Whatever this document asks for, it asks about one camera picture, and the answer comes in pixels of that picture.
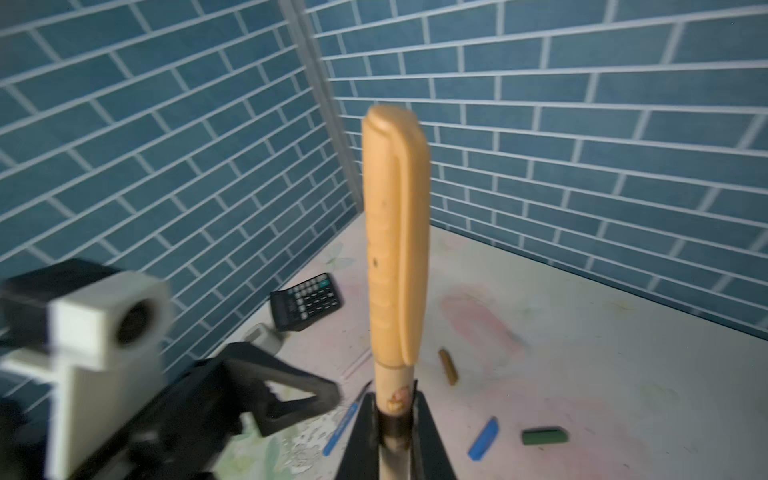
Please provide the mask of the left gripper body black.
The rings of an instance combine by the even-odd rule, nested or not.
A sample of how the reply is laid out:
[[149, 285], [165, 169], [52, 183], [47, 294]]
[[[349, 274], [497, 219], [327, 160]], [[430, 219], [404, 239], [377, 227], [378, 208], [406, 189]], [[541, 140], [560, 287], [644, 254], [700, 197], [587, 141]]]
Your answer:
[[214, 465], [242, 432], [222, 360], [196, 362], [121, 427], [73, 479], [215, 479]]

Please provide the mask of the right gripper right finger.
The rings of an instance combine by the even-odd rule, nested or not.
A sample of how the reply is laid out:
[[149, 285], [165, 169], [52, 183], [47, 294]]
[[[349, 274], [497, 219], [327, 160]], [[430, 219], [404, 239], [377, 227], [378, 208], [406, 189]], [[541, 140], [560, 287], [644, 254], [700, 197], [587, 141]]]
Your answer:
[[415, 480], [456, 480], [426, 397], [415, 392], [412, 408], [410, 478]]

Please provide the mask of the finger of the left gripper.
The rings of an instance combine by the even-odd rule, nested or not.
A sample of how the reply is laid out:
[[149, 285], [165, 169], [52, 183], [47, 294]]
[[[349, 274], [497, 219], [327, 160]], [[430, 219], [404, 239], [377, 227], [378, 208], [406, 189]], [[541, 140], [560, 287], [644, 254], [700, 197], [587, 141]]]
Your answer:
[[251, 414], [264, 437], [329, 413], [341, 403], [335, 382], [295, 368], [251, 343], [230, 343], [215, 360], [236, 410]]

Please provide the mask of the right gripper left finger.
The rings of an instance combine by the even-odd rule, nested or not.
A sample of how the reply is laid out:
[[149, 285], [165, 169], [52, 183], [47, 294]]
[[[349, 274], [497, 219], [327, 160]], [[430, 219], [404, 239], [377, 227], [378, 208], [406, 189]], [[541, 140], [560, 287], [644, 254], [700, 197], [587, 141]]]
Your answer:
[[335, 480], [379, 479], [379, 411], [375, 394], [366, 393], [337, 469]]

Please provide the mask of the blue pen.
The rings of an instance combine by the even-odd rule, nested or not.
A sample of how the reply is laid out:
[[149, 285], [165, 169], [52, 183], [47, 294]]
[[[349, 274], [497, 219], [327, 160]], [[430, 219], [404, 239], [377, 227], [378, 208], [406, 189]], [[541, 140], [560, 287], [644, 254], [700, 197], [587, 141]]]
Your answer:
[[373, 381], [367, 382], [358, 392], [357, 396], [354, 398], [353, 402], [349, 405], [348, 409], [346, 410], [344, 416], [342, 417], [341, 421], [337, 425], [336, 429], [332, 433], [332, 435], [329, 437], [328, 442], [326, 443], [325, 447], [322, 450], [322, 455], [324, 457], [328, 457], [338, 442], [340, 441], [341, 437], [343, 436], [345, 430], [349, 426], [349, 424], [354, 419], [360, 404], [362, 402], [363, 397], [367, 393], [367, 390], [371, 386]]

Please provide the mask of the blue pen cap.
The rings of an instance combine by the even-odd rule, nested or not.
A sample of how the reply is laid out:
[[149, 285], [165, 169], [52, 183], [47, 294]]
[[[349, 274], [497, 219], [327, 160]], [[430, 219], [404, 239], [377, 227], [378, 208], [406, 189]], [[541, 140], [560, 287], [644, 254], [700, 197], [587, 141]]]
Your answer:
[[497, 439], [499, 431], [498, 419], [493, 416], [487, 421], [473, 441], [467, 452], [468, 457], [474, 462], [481, 461]]

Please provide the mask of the tan pen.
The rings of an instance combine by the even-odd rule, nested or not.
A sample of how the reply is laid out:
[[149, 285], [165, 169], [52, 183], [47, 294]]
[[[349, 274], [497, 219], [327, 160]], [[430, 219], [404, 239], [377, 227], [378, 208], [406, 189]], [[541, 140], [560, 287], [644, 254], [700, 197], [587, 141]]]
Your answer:
[[374, 363], [378, 409], [379, 478], [410, 478], [410, 444], [414, 368], [389, 368]]

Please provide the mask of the pink pen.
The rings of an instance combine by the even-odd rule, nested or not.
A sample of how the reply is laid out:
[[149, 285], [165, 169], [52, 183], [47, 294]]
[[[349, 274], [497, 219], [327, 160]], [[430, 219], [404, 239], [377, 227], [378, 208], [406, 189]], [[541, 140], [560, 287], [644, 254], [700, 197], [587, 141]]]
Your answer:
[[346, 381], [349, 379], [360, 367], [362, 367], [372, 357], [372, 351], [370, 349], [362, 353], [352, 364], [347, 367], [341, 375], [341, 379]]

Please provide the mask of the green pen cap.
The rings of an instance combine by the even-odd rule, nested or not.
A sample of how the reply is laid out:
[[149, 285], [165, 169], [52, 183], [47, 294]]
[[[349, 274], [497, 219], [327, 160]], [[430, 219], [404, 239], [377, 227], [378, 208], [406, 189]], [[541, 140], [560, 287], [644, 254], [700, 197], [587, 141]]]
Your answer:
[[521, 442], [525, 446], [561, 444], [568, 441], [568, 432], [556, 426], [530, 428], [521, 432]]

